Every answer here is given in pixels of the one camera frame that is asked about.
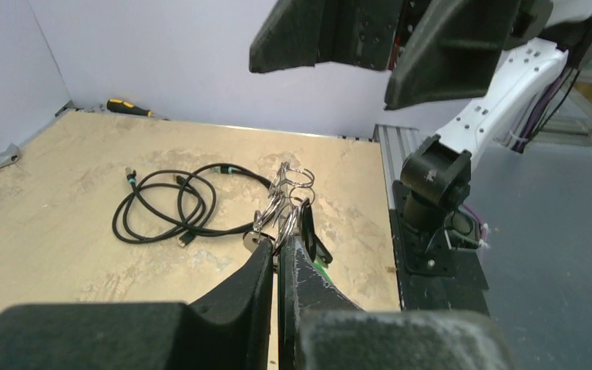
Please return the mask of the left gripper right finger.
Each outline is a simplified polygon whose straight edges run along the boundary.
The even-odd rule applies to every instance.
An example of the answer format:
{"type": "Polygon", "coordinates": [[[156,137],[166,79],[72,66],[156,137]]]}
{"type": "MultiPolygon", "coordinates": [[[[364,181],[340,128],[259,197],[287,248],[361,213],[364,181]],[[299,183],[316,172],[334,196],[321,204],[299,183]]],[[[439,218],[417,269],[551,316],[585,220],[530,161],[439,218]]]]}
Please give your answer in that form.
{"type": "Polygon", "coordinates": [[[281,369],[514,369],[493,320],[473,311],[364,311],[288,237],[278,265],[281,369]]]}

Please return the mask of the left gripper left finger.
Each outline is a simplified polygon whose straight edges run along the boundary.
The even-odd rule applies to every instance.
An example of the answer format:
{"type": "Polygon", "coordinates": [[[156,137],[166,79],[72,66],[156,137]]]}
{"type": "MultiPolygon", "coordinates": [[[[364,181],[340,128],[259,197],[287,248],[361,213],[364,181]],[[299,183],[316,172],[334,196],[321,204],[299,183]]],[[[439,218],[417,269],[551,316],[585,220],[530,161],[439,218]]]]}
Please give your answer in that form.
{"type": "Polygon", "coordinates": [[[273,257],[196,301],[20,304],[0,313],[0,369],[265,369],[273,257]]]}

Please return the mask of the silver key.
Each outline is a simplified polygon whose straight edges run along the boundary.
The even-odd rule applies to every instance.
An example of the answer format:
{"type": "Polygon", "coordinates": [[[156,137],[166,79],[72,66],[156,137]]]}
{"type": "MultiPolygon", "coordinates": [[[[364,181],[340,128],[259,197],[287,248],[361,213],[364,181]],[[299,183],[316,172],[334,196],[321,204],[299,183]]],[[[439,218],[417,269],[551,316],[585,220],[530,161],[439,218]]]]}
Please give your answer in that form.
{"type": "Polygon", "coordinates": [[[261,234],[252,230],[244,233],[242,236],[244,248],[251,253],[255,252],[262,240],[263,237],[261,234]]]}

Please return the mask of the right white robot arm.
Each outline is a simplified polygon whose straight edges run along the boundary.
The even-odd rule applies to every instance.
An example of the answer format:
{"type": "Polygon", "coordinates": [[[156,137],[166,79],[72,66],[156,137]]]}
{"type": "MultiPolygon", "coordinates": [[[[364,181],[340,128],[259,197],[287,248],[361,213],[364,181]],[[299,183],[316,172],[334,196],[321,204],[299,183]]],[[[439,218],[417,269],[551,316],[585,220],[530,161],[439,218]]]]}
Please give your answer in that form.
{"type": "Polygon", "coordinates": [[[529,138],[560,79],[592,57],[592,1],[278,1],[249,70],[334,62],[391,73],[387,110],[468,99],[403,163],[406,230],[433,241],[469,195],[485,147],[526,106],[529,138]]]}

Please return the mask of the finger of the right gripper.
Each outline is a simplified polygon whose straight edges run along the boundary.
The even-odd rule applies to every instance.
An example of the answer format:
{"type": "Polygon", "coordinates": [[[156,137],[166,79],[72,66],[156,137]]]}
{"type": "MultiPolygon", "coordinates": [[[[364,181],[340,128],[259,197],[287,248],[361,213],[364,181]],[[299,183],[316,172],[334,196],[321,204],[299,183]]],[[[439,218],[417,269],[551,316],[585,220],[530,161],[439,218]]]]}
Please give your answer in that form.
{"type": "Polygon", "coordinates": [[[403,3],[278,1],[249,48],[249,70],[269,73],[334,62],[388,69],[403,3]]]}
{"type": "Polygon", "coordinates": [[[385,108],[487,94],[518,1],[433,1],[414,28],[385,91],[385,108]]]}

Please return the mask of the green key tag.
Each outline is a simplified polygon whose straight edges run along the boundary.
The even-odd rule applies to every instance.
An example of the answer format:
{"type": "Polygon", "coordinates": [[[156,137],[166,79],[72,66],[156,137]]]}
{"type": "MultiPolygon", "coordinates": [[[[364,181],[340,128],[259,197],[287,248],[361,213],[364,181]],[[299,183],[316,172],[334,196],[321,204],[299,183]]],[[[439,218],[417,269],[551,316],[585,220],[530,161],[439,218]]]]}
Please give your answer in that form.
{"type": "Polygon", "coordinates": [[[328,273],[327,273],[327,271],[326,271],[326,269],[325,269],[325,266],[324,266],[324,265],[320,264],[318,261],[315,261],[315,262],[314,262],[314,266],[315,266],[315,268],[317,269],[317,271],[318,271],[318,272],[319,272],[319,273],[320,273],[320,274],[321,274],[321,275],[324,277],[324,279],[325,279],[325,280],[326,280],[326,281],[327,281],[329,284],[332,284],[332,283],[333,283],[333,281],[332,281],[332,279],[330,278],[330,276],[328,275],[328,273]]]}

